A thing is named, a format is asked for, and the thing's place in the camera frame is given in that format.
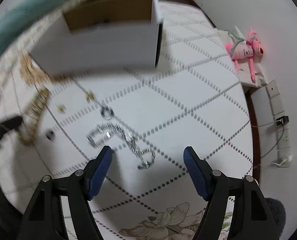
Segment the small gold earring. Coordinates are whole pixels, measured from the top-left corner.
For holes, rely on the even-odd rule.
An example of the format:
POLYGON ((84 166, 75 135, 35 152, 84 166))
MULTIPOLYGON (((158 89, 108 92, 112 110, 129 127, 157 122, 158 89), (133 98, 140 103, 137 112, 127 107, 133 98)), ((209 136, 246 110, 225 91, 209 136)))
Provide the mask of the small gold earring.
POLYGON ((56 109, 61 114, 64 114, 66 112, 66 107, 63 104, 56 105, 56 109))

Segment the gold star earring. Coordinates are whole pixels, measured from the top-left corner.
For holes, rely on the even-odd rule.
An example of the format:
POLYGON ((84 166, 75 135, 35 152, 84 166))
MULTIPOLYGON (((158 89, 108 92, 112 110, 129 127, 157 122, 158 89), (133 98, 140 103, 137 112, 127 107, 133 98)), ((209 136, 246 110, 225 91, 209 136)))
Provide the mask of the gold star earring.
POLYGON ((95 95, 92 91, 85 92, 85 96, 88 103, 90 103, 91 101, 96 102, 95 95))

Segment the white diamond pattern tablecloth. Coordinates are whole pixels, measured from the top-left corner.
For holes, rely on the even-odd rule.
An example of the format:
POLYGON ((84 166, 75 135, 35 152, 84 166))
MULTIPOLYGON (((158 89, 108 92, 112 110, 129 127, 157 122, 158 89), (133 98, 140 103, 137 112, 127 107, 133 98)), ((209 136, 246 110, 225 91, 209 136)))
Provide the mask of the white diamond pattern tablecloth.
POLYGON ((216 29, 196 7, 167 1, 160 7, 164 29, 155 69, 84 72, 62 82, 35 78, 36 64, 23 56, 60 11, 35 23, 2 56, 0 121, 23 113, 39 89, 50 92, 35 144, 22 145, 15 132, 1 141, 0 186, 18 210, 25 210, 43 176, 66 177, 97 156, 87 134, 106 123, 101 105, 113 110, 111 123, 155 152, 154 164, 140 170, 125 142, 109 140, 113 161, 90 203, 104 239, 192 239, 206 203, 186 171, 187 146, 226 176, 251 174, 247 103, 216 29), (87 102, 88 91, 96 102, 87 102))

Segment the black charger plug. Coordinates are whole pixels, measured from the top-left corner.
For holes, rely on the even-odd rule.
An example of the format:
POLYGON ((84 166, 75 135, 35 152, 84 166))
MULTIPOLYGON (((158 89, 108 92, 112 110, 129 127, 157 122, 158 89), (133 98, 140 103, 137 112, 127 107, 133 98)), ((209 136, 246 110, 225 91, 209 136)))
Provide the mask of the black charger plug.
POLYGON ((277 126, 285 126, 289 123, 289 117, 287 115, 281 116, 275 120, 277 126))

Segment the white cardboard box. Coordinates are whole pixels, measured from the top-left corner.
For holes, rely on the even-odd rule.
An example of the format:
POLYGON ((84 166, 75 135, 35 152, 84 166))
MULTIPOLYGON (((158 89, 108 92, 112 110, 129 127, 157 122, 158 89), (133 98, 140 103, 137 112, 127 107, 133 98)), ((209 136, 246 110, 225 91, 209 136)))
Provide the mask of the white cardboard box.
POLYGON ((50 76, 82 70, 155 68, 163 36, 160 0, 98 0, 60 14, 31 58, 50 76))

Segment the pink panther plush toy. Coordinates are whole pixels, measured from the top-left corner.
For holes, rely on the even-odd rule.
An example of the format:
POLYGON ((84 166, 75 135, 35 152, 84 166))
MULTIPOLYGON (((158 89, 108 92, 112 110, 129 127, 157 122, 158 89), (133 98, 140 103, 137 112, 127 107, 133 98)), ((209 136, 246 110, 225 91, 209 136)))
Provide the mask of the pink panther plush toy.
POLYGON ((236 72, 239 71, 238 61, 247 59, 250 77, 252 82, 255 83, 254 57, 262 57, 264 54, 263 46, 257 39, 257 32, 254 29, 249 29, 247 39, 240 38, 230 31, 228 32, 228 36, 234 40, 234 42, 226 44, 225 49, 235 65, 236 72))

